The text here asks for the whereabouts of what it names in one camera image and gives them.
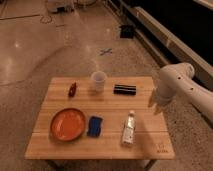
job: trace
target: orange plate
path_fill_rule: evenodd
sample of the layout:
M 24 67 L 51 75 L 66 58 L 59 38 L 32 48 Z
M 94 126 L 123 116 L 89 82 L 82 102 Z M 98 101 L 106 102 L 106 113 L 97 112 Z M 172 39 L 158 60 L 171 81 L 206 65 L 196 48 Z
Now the orange plate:
M 85 116 L 75 108 L 63 109 L 54 116 L 50 130 L 59 140 L 73 140 L 84 132 Z

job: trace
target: speckled floor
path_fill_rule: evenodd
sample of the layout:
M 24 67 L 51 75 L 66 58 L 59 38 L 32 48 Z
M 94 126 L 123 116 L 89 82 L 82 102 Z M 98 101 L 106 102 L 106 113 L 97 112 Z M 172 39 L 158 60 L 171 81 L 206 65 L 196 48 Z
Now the speckled floor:
M 45 13 L 42 0 L 8 0 L 0 18 Z M 0 170 L 51 170 L 24 153 L 50 79 L 89 76 L 103 70 L 109 76 L 158 77 L 159 67 L 133 39 L 119 38 L 119 23 L 101 3 L 73 13 L 0 20 Z M 100 56 L 103 49 L 112 54 Z M 213 132 L 199 113 L 177 96 L 165 109 L 176 153 L 158 161 L 153 171 L 213 170 Z M 65 161 L 67 170 L 142 170 L 139 160 Z

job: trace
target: bottle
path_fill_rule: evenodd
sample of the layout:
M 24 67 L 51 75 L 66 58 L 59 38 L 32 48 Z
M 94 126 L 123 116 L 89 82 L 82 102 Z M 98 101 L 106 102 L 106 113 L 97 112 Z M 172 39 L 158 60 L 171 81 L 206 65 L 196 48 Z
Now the bottle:
M 135 111 L 130 110 L 128 118 L 124 124 L 122 144 L 132 145 L 134 141 L 134 131 L 135 131 Z

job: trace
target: white cup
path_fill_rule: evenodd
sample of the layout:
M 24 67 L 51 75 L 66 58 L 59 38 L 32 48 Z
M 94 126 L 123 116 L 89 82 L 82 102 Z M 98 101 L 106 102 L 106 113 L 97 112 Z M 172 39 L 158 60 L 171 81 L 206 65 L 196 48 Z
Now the white cup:
M 102 71 L 97 71 L 92 73 L 91 75 L 92 89 L 97 92 L 104 91 L 104 84 L 105 84 L 106 78 L 107 78 L 107 75 Z

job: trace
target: tabletop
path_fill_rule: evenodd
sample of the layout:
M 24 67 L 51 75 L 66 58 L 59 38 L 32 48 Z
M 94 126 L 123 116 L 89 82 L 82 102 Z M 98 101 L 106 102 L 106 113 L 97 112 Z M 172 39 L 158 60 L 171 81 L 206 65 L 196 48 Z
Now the tabletop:
M 72 83 L 77 83 L 73 98 L 68 97 Z M 135 96 L 113 94 L 115 84 L 135 85 Z M 172 159 L 175 154 L 163 112 L 149 107 L 154 89 L 151 77 L 109 77 L 104 92 L 90 88 L 90 78 L 53 78 L 30 138 L 26 159 Z M 80 109 L 86 116 L 103 118 L 101 135 L 88 137 L 86 132 L 70 142 L 56 141 L 50 134 L 54 115 L 64 108 Z M 123 146 L 121 137 L 129 110 L 135 111 L 136 129 L 132 147 Z
M 213 10 L 213 0 L 194 0 L 194 1 L 203 5 L 204 7 L 209 8 L 210 10 Z

